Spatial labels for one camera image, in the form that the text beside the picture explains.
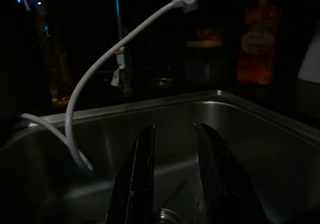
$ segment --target sink basin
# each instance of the sink basin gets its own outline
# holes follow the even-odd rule
[[[64,114],[44,117],[63,130]],[[194,123],[225,138],[249,173],[272,223],[320,205],[320,131],[224,91],[205,91],[78,111],[74,133],[95,174],[82,177],[65,146],[37,125],[0,153],[2,223],[103,221],[131,145],[155,125],[154,208],[204,223]]]

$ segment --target white cord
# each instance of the white cord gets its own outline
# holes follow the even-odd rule
[[[63,135],[51,123],[47,122],[46,120],[42,119],[41,117],[38,117],[38,116],[32,115],[32,114],[28,114],[28,113],[21,114],[20,118],[24,118],[24,119],[32,121],[33,123],[44,126],[49,131],[51,131],[57,138],[59,138],[66,145],[66,147],[69,149],[69,151],[71,152],[72,148],[68,145],[68,142],[67,142],[65,135]],[[76,151],[78,152],[82,162],[84,163],[85,168],[87,168],[89,170],[88,174],[91,174],[94,170],[91,163],[89,162],[89,160],[86,158],[86,156],[79,149],[76,149]],[[77,164],[78,167],[82,167],[82,163],[78,163],[78,162],[75,162],[75,163]]]
[[[184,0],[173,0],[169,4],[165,5],[164,7],[160,8],[158,11],[156,11],[154,14],[152,14],[150,17],[148,17],[144,22],[142,22],[138,27],[136,27],[133,31],[131,31],[128,35],[126,35],[123,39],[121,39],[117,44],[115,44],[113,47],[111,47],[106,53],[104,53],[83,75],[83,77],[80,79],[78,84],[75,86],[70,100],[68,102],[66,112],[65,112],[65,136],[66,136],[66,142],[67,146],[70,150],[70,153],[74,159],[74,161],[77,163],[79,168],[85,172],[90,172],[87,164],[84,162],[84,160],[81,158],[79,151],[77,149],[73,130],[72,130],[72,119],[73,119],[73,113],[74,108],[76,105],[76,102],[78,100],[78,97],[85,86],[85,84],[88,82],[88,80],[92,77],[92,75],[98,70],[98,68],[107,60],[109,59],[119,48],[123,47],[125,44],[127,44],[131,39],[133,39],[137,34],[139,34],[143,29],[145,29],[147,26],[149,26],[154,20],[156,20],[158,17],[163,15],[164,13],[168,12],[169,10],[173,8],[181,7],[184,3]]]

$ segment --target plastic bottle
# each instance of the plastic bottle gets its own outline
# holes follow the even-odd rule
[[[247,9],[244,14],[237,80],[265,86],[272,80],[280,11],[270,0],[257,1],[258,6]]]

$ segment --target dark background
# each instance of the dark background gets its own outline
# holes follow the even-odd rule
[[[171,0],[121,0],[125,26],[132,30],[154,11]],[[115,0],[44,0],[55,19],[74,83],[118,40]],[[282,88],[297,80],[308,44],[320,15],[320,0],[272,0],[279,6],[279,26],[274,82]],[[222,50],[233,65],[237,55],[244,10],[255,0],[198,0],[195,12],[181,9],[166,13],[138,35],[130,44],[134,84],[141,88],[155,70],[171,67],[172,75],[183,82],[185,41],[194,27],[216,25],[222,32]],[[50,108],[51,99],[43,63],[32,24],[17,0],[0,0],[1,6],[1,118],[24,111]],[[116,69],[111,58],[95,75],[110,83]],[[234,73],[228,82],[235,82]]]

